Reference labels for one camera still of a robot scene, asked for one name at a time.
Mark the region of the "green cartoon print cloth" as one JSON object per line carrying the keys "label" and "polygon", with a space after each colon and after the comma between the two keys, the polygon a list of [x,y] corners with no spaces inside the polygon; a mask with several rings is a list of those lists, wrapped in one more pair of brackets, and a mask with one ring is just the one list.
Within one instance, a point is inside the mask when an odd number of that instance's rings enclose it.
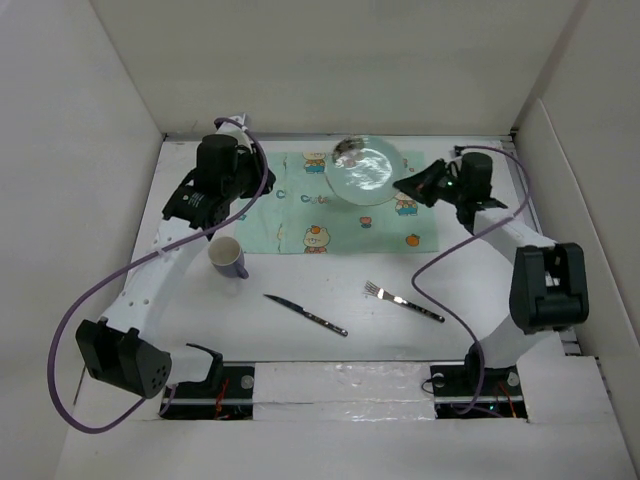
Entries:
{"label": "green cartoon print cloth", "polygon": [[439,250],[434,212],[397,192],[376,206],[339,197],[324,175],[324,152],[268,155],[276,176],[271,193],[235,222],[251,254],[431,253]]}

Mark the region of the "light green floral plate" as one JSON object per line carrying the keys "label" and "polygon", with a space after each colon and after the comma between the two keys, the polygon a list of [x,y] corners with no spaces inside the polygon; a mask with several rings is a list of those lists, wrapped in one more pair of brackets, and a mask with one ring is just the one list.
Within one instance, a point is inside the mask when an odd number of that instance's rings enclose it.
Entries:
{"label": "light green floral plate", "polygon": [[327,160],[325,177],[333,193],[358,206],[386,203],[405,174],[404,158],[377,136],[350,136],[338,142]]}

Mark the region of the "purple ceramic mug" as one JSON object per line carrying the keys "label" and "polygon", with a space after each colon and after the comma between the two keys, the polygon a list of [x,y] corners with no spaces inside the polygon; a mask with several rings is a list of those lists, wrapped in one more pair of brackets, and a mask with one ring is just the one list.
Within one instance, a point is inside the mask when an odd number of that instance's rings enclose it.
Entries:
{"label": "purple ceramic mug", "polygon": [[244,251],[236,239],[227,236],[214,238],[208,248],[208,257],[211,265],[223,277],[242,280],[249,278]]}

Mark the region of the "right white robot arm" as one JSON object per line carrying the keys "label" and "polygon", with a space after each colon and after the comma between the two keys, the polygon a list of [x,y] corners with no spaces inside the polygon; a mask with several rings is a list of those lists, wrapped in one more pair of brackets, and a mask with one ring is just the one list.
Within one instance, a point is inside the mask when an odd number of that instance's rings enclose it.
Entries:
{"label": "right white robot arm", "polygon": [[507,317],[465,357],[462,381],[476,394],[494,387],[498,371],[515,366],[537,343],[584,323],[589,314],[582,247],[558,243],[517,220],[493,197],[492,173],[487,148],[477,147],[394,184],[426,207],[439,201],[454,206],[470,238],[487,242],[513,267]]}

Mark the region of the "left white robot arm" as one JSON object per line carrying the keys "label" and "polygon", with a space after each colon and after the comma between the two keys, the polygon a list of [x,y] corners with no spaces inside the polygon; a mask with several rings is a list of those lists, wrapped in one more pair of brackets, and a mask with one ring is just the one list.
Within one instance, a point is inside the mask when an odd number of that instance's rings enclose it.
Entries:
{"label": "left white robot arm", "polygon": [[174,359],[156,346],[164,309],[191,262],[227,223],[231,205],[270,191],[274,175],[258,144],[239,136],[205,136],[196,166],[162,210],[151,259],[132,269],[118,298],[75,339],[89,375],[145,399],[172,378]]}

